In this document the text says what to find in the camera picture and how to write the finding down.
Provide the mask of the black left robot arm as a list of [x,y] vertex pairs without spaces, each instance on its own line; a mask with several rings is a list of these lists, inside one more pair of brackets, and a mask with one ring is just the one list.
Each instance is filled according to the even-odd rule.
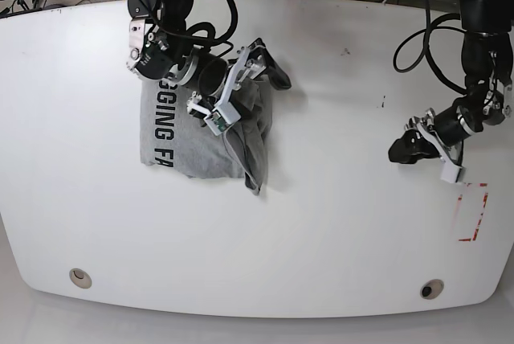
[[[426,27],[419,33],[422,50],[414,63],[425,60],[436,78],[459,96],[448,109],[420,121],[432,140],[410,122],[388,151],[392,163],[410,165],[421,159],[439,158],[444,150],[453,147],[462,150],[466,139],[482,132],[485,125],[502,123],[512,112],[509,96],[513,86],[513,0],[459,0],[458,13],[436,19],[429,16],[429,11],[425,14]],[[443,28],[444,22],[450,20],[459,20],[463,32],[463,86],[444,76],[430,50],[432,31]]]

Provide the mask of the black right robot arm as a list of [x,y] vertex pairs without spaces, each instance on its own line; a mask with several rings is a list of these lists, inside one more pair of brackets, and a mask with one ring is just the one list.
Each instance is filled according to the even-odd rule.
[[235,0],[226,3],[230,23],[219,35],[210,22],[187,24],[194,0],[128,0],[129,69],[146,79],[168,79],[209,102],[217,100],[235,61],[211,51],[231,45],[239,22]]

